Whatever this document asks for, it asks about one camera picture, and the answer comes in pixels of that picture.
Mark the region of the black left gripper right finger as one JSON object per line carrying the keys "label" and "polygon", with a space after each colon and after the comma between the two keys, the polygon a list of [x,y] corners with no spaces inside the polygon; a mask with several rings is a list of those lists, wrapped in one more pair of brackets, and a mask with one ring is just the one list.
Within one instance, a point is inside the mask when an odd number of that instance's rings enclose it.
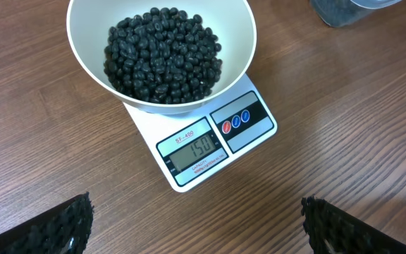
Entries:
{"label": "black left gripper right finger", "polygon": [[314,196],[301,199],[303,229],[314,254],[406,254],[406,244]]}

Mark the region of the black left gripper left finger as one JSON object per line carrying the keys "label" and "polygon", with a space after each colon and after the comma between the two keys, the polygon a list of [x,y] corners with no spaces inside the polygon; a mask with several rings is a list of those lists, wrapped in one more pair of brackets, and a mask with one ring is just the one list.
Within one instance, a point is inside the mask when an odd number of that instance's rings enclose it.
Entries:
{"label": "black left gripper left finger", "polygon": [[79,194],[0,234],[0,253],[81,254],[93,219],[90,194]]}

